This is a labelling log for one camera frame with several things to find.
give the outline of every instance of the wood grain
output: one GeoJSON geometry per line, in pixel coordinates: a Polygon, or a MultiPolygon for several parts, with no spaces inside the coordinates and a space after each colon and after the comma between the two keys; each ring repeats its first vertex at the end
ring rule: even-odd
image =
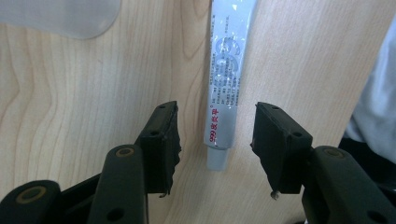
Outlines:
{"type": "Polygon", "coordinates": [[[300,195],[273,201],[250,143],[254,105],[279,105],[337,146],[396,2],[260,1],[247,48],[235,147],[205,168],[210,1],[122,1],[113,26],[76,40],[0,24],[0,197],[36,179],[66,189],[134,142],[156,105],[177,100],[183,151],[151,223],[292,223],[300,195]]]}

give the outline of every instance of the black plastic part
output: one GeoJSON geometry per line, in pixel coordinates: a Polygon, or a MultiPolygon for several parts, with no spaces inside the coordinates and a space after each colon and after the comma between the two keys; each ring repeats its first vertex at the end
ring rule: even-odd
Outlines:
{"type": "Polygon", "coordinates": [[[258,102],[251,146],[273,191],[300,193],[311,144],[312,136],[281,108],[258,102]]]}
{"type": "Polygon", "coordinates": [[[64,223],[87,223],[100,175],[95,175],[62,192],[64,223]]]}
{"type": "Polygon", "coordinates": [[[176,101],[157,106],[135,144],[143,148],[147,193],[169,194],[181,151],[176,101]]]}
{"type": "Polygon", "coordinates": [[[336,147],[317,147],[310,161],[318,184],[305,186],[303,205],[310,224],[396,223],[395,207],[349,153],[336,147]],[[318,189],[322,198],[315,197],[318,189]],[[321,199],[328,214],[318,211],[323,211],[323,206],[318,206],[323,204],[321,199]]]}
{"type": "Polygon", "coordinates": [[[59,185],[49,180],[32,181],[12,190],[3,199],[0,203],[0,222],[2,224],[61,223],[63,217],[61,211],[59,185]]]}
{"type": "Polygon", "coordinates": [[[381,184],[377,184],[379,189],[387,196],[389,201],[396,207],[396,190],[389,189],[389,186],[382,186],[381,184]]]}
{"type": "Polygon", "coordinates": [[[148,223],[142,149],[135,145],[113,148],[93,198],[88,223],[148,223]]]}

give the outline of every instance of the adhesive tube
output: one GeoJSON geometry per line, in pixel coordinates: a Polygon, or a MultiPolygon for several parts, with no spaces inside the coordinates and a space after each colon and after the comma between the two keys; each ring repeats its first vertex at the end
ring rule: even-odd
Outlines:
{"type": "Polygon", "coordinates": [[[209,92],[204,142],[207,168],[224,170],[233,146],[248,30],[257,0],[212,0],[209,92]]]}

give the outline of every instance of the white object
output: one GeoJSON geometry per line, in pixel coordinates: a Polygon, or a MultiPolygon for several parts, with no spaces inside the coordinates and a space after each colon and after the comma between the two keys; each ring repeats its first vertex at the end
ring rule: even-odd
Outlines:
{"type": "Polygon", "coordinates": [[[345,137],[367,143],[373,152],[396,164],[396,16],[345,137]]]}
{"type": "Polygon", "coordinates": [[[0,22],[79,39],[106,31],[120,0],[0,0],[0,22]]]}
{"type": "Polygon", "coordinates": [[[233,146],[236,108],[248,31],[257,0],[213,0],[211,59],[204,142],[207,167],[227,167],[233,146]]]}

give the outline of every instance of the mounting hole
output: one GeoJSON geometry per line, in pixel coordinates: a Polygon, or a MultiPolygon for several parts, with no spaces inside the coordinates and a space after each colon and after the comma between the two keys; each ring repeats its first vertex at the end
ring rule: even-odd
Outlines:
{"type": "Polygon", "coordinates": [[[129,157],[134,154],[134,149],[131,147],[121,148],[116,152],[117,157],[129,157]]]}
{"type": "Polygon", "coordinates": [[[337,159],[343,159],[345,157],[344,154],[340,150],[337,150],[335,148],[326,148],[326,149],[324,149],[324,152],[327,155],[335,157],[337,159]]]}
{"type": "Polygon", "coordinates": [[[123,218],[124,211],[122,208],[115,208],[107,213],[107,220],[118,221],[123,218]]]}
{"type": "Polygon", "coordinates": [[[293,133],[293,135],[296,136],[296,137],[301,137],[301,136],[303,136],[302,133],[293,133]]]}
{"type": "Polygon", "coordinates": [[[35,200],[43,197],[46,194],[47,189],[42,186],[35,186],[24,190],[17,197],[17,203],[26,204],[32,203],[35,200]]]}
{"type": "Polygon", "coordinates": [[[368,211],[367,216],[377,223],[388,223],[387,219],[376,211],[368,211]]]}

